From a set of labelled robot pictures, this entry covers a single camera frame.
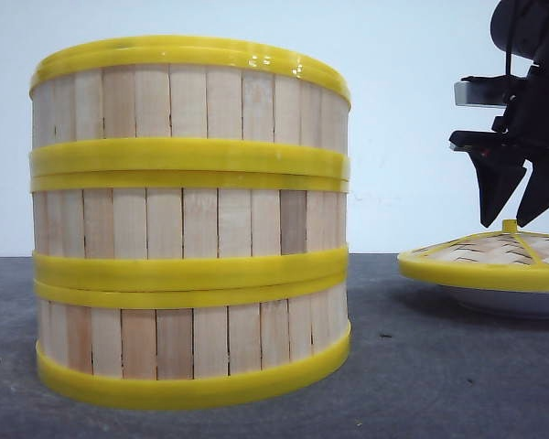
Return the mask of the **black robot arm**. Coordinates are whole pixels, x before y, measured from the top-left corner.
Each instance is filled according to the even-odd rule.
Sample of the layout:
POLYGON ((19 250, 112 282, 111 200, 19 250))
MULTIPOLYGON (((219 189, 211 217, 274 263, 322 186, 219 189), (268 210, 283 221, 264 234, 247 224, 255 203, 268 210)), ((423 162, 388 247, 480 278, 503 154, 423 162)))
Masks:
POLYGON ((516 214, 524 226, 549 209, 549 1, 501 1, 491 21, 495 46, 506 57, 529 59, 524 77, 467 76, 456 83, 459 106, 502 106, 490 131, 455 131, 449 141, 472 161, 479 183, 480 222, 488 227, 518 187, 531 162, 533 172, 516 214))

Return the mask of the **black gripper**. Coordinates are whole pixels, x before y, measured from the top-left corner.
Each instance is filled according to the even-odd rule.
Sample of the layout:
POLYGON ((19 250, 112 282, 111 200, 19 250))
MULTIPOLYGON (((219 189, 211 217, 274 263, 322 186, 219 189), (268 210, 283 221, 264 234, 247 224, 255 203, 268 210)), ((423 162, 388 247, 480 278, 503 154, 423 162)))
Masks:
POLYGON ((472 151, 479 183, 480 223, 488 227, 526 174, 533 171, 517 211, 523 227, 549 209, 549 27, 519 29, 512 52, 533 61, 525 87, 504 106, 489 132, 455 131, 451 148, 472 151), (512 150, 514 154, 501 152, 512 150))

